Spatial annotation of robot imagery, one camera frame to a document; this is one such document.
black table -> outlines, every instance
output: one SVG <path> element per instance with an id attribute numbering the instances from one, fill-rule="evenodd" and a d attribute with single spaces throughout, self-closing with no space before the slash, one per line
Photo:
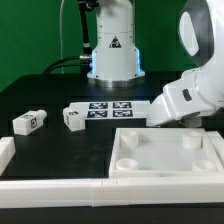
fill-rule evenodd
<path id="1" fill-rule="evenodd" d="M 12 120 L 43 109 L 45 124 L 29 136 L 15 135 L 16 155 L 0 181 L 107 178 L 117 127 L 145 127 L 145 119 L 86 121 L 70 132 L 62 111 L 71 102 L 154 100 L 180 73 L 149 73 L 144 84 L 107 89 L 89 85 L 80 74 L 29 75 L 0 93 L 0 137 L 14 136 Z M 182 127 L 178 123 L 166 127 Z M 224 134 L 224 114 L 203 119 L 203 127 Z M 144 205 L 110 208 L 2 209 L 0 223 L 223 223 L 224 204 Z"/>

green wall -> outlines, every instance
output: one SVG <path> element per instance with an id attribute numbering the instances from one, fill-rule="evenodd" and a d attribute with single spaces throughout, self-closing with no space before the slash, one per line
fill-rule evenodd
<path id="1" fill-rule="evenodd" d="M 143 52 L 145 71 L 182 71 L 193 66 L 177 35 L 185 1 L 136 0 L 136 44 Z M 0 91 L 20 76 L 41 73 L 60 58 L 60 4 L 61 0 L 1 0 Z M 88 14 L 88 21 L 94 47 L 94 12 Z M 82 36 L 76 0 L 65 1 L 63 25 L 65 56 L 79 55 Z"/>

white block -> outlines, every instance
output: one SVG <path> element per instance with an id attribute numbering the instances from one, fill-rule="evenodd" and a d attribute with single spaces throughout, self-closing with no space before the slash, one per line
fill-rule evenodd
<path id="1" fill-rule="evenodd" d="M 71 108 L 63 110 L 64 122 L 68 128 L 73 131 L 85 129 L 85 117 L 78 111 L 73 111 Z"/>
<path id="2" fill-rule="evenodd" d="M 0 176 L 15 154 L 14 138 L 7 137 L 0 140 Z"/>
<path id="3" fill-rule="evenodd" d="M 91 205 L 90 179 L 0 181 L 0 208 Z"/>
<path id="4" fill-rule="evenodd" d="M 29 111 L 22 116 L 14 119 L 13 129 L 17 135 L 29 135 L 43 125 L 43 120 L 47 117 L 44 110 Z"/>
<path id="5" fill-rule="evenodd" d="M 92 181 L 92 206 L 129 205 L 129 184 L 126 179 Z"/>

cable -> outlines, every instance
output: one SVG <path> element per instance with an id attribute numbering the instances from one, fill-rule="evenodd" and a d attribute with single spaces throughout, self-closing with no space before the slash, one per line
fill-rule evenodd
<path id="1" fill-rule="evenodd" d="M 67 62 L 67 61 L 73 61 L 73 60 L 79 60 L 80 57 L 79 56 L 72 56 L 72 57 L 68 57 L 68 58 L 64 58 L 64 59 L 61 59 L 59 61 L 56 61 L 54 62 L 53 64 L 51 64 L 49 67 L 47 67 L 44 72 L 42 73 L 43 75 L 46 75 L 48 74 L 49 70 L 51 70 L 52 68 L 54 68 L 55 66 L 57 65 L 60 65 L 64 62 Z"/>
<path id="2" fill-rule="evenodd" d="M 59 25 L 59 32 L 60 32 L 60 45 L 61 45 L 61 59 L 64 58 L 64 42 L 63 42 L 63 11 L 64 11 L 65 0 L 61 1 L 61 8 L 60 8 L 60 25 Z"/>
<path id="3" fill-rule="evenodd" d="M 71 64 L 71 65 L 58 65 L 58 66 L 55 66 L 55 67 L 49 69 L 49 70 L 47 71 L 47 73 L 45 73 L 45 75 L 49 75 L 52 71 L 54 71 L 54 70 L 57 69 L 57 68 L 75 67 L 75 66 L 81 66 L 81 65 L 78 65 L 78 64 L 77 64 L 77 65 L 73 65 L 73 64 Z"/>

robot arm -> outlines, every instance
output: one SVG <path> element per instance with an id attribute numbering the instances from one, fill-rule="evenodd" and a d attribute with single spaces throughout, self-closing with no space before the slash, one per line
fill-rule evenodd
<path id="1" fill-rule="evenodd" d="M 179 34 L 183 46 L 199 66 L 166 85 L 150 105 L 147 126 L 203 117 L 224 107 L 224 2 L 189 0 Z"/>

